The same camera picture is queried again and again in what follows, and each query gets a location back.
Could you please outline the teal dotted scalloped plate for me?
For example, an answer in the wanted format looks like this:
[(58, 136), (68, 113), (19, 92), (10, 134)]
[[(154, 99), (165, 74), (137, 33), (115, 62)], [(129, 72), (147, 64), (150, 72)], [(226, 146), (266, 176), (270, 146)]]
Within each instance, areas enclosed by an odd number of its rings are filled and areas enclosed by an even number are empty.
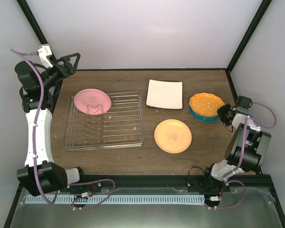
[(216, 122), (219, 119), (219, 116), (214, 116), (214, 117), (205, 117), (202, 115), (197, 114), (196, 112), (193, 111), (190, 105), (188, 105), (189, 112), (190, 114), (198, 121), (204, 122), (204, 123), (213, 123)]

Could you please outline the orange dotted scalloped plate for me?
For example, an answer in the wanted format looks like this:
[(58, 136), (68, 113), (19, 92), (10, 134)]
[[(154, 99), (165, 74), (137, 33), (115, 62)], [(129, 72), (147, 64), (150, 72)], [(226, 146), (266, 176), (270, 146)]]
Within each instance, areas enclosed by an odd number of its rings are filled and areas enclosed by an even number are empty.
[(189, 101), (191, 109), (203, 117), (218, 116), (217, 110), (224, 105), (225, 103), (220, 97), (209, 93), (195, 94)]

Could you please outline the light orange round plate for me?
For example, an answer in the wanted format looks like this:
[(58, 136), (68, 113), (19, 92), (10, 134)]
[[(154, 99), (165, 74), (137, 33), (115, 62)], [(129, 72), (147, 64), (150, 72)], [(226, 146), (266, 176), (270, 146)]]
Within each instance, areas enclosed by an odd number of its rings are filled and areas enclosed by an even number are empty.
[(189, 148), (192, 134), (184, 122), (176, 119), (167, 119), (156, 126), (154, 140), (161, 150), (176, 154), (184, 152)]

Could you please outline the plain white square plate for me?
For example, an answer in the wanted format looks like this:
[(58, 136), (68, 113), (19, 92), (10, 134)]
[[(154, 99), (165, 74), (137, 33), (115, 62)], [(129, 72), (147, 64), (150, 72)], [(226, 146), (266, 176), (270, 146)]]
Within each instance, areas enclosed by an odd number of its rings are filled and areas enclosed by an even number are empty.
[(183, 106), (183, 83), (149, 80), (146, 105), (157, 107)]

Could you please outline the floral square plate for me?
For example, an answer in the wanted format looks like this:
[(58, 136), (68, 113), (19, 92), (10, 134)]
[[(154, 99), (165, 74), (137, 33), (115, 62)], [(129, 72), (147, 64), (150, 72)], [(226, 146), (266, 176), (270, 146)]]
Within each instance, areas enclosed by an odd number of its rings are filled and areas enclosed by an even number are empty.
[(165, 110), (181, 110), (184, 108), (184, 106), (180, 108), (175, 108), (175, 107), (157, 107), (157, 106), (151, 106), (151, 105), (146, 105), (148, 108), (155, 108), (155, 109), (165, 109)]

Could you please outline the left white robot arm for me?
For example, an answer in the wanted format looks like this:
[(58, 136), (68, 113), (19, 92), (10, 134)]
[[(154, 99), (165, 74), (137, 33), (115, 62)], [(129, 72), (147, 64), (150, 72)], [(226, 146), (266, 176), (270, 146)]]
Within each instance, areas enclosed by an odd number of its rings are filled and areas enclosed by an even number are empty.
[(50, 127), (57, 96), (50, 88), (59, 88), (63, 79), (77, 70), (80, 54), (35, 64), (24, 59), (14, 70), (22, 87), (19, 91), (28, 122), (28, 152), (24, 168), (17, 170), (17, 179), (33, 196), (62, 190), (68, 185), (78, 192), (87, 188), (87, 179), (80, 167), (64, 169), (55, 164), (50, 142)]

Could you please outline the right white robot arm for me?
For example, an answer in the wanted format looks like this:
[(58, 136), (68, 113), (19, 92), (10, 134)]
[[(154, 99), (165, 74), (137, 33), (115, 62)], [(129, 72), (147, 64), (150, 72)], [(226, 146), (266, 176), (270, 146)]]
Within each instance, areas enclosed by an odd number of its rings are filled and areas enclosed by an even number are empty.
[(226, 104), (217, 110), (225, 126), (232, 126), (235, 133), (226, 149), (224, 159), (204, 171), (202, 187), (206, 191), (218, 190), (228, 179), (242, 172), (258, 172), (263, 164), (271, 141), (271, 134), (257, 126), (248, 114), (252, 99), (239, 96), (234, 106)]

